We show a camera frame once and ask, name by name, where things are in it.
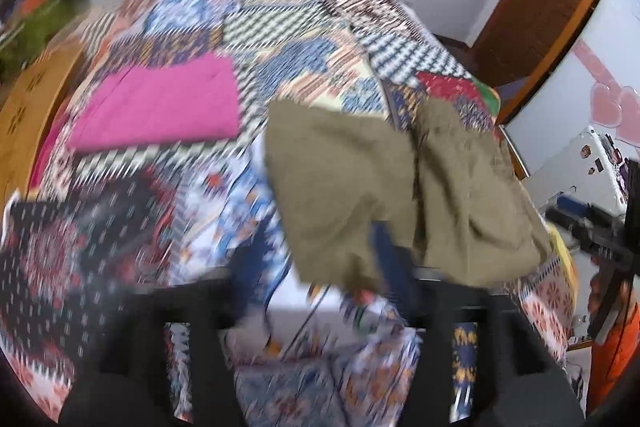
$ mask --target heart decoration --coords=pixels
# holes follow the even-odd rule
[[[604,84],[593,84],[591,87],[591,121],[603,127],[614,129],[622,123],[622,119],[622,107],[612,90]]]
[[[633,87],[625,86],[618,96],[622,121],[616,129],[616,139],[634,147],[640,146],[640,100]]]
[[[581,61],[583,66],[587,68],[593,79],[599,83],[609,87],[613,96],[620,94],[620,85],[613,78],[613,75],[592,51],[590,47],[582,39],[578,39],[574,46],[574,54]]]

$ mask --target pile of clothes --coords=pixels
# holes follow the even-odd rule
[[[0,0],[0,82],[13,80],[86,0]]]
[[[68,37],[87,67],[0,282],[1,347],[51,417],[123,292],[226,267],[259,273],[221,338],[250,425],[394,425],[420,340],[372,223],[447,279],[505,285],[562,360],[574,294],[492,133],[499,100],[397,0],[125,0]],[[188,325],[167,339],[189,419]],[[452,421],[476,345],[457,324]]]

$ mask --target orange fabric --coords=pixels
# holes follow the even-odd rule
[[[609,332],[604,344],[601,346],[593,344],[591,347],[591,377],[587,392],[587,414],[596,409],[609,394],[636,350],[640,333],[640,311],[637,304],[631,320],[626,324],[625,333],[616,354],[621,333],[622,325],[616,325]]]
[[[20,15],[26,17],[36,8],[41,6],[46,0],[23,0],[20,4]]]

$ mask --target patchwork quilt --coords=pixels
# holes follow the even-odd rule
[[[53,204],[46,207],[44,221],[23,223],[20,209],[15,211],[16,227],[23,234],[62,238],[57,262],[67,259],[63,265],[70,275],[52,282],[46,268],[33,269],[38,259],[47,258],[38,246],[42,240],[14,239],[18,243],[11,257],[2,253],[12,264],[0,295],[15,302],[19,279],[18,292],[26,292],[20,296],[23,309],[34,307],[38,317],[44,311],[56,320],[66,313],[70,328],[67,334],[64,325],[62,331],[56,325],[56,334],[47,337],[49,351],[43,351],[33,328],[39,334],[44,315],[27,322],[29,330],[18,327],[14,318],[0,316],[2,349],[20,381],[57,419],[82,359],[78,348],[84,351],[84,332],[95,334],[82,324],[84,315],[77,308],[81,299],[88,324],[98,320],[100,326],[100,312],[92,311],[96,285],[114,288],[117,296],[121,287],[140,280],[188,282],[212,267],[231,266],[235,247],[252,241],[263,227],[266,240],[257,260],[261,277],[247,295],[249,311],[220,339],[236,373],[236,393],[248,424],[395,425],[420,354],[419,337],[383,296],[345,295],[336,288],[300,282],[262,163],[267,104],[290,98],[382,118],[407,130],[420,100],[439,96],[451,101],[466,126],[491,131],[499,109],[497,95],[474,79],[397,0],[157,0],[144,16],[143,23],[134,25],[140,33],[113,39],[70,105],[69,121],[40,191],[40,197]],[[108,74],[130,65],[180,64],[212,50],[234,61],[241,109],[236,139],[152,144],[86,156],[66,147],[78,115]],[[140,182],[148,176],[162,182]],[[87,235],[81,229],[71,234],[64,219],[75,215],[68,206],[78,194],[102,194],[114,180],[138,180],[136,186],[150,191],[145,212],[153,212],[148,226],[156,233],[145,235],[136,247],[132,266],[129,254],[110,256],[111,250],[96,245],[94,268],[82,259],[102,232]],[[159,247],[165,243],[169,246]],[[152,268],[141,272],[140,259],[164,248],[167,256],[156,255]],[[100,259],[104,267],[98,273]],[[0,311],[11,314],[11,306]],[[168,331],[175,415],[189,420],[188,325],[173,324]],[[451,342],[450,418],[456,421],[467,417],[472,406],[475,325],[456,325]]]

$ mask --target green fabric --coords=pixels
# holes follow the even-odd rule
[[[76,15],[69,0],[47,0],[20,20],[12,35],[0,43],[0,82],[13,80],[24,65],[44,51],[47,42]]]
[[[466,130],[452,105],[418,108],[418,183],[424,265],[492,286],[530,273],[552,253],[548,233],[491,133]]]
[[[396,245],[414,243],[408,134],[380,118],[272,101],[265,163],[300,279],[346,291],[382,290],[371,222],[385,221]]]
[[[480,96],[482,96],[482,100],[484,100],[491,115],[498,116],[500,112],[500,98],[495,94],[493,89],[480,82],[476,77],[472,76],[471,80],[476,84],[478,91],[480,91]]]

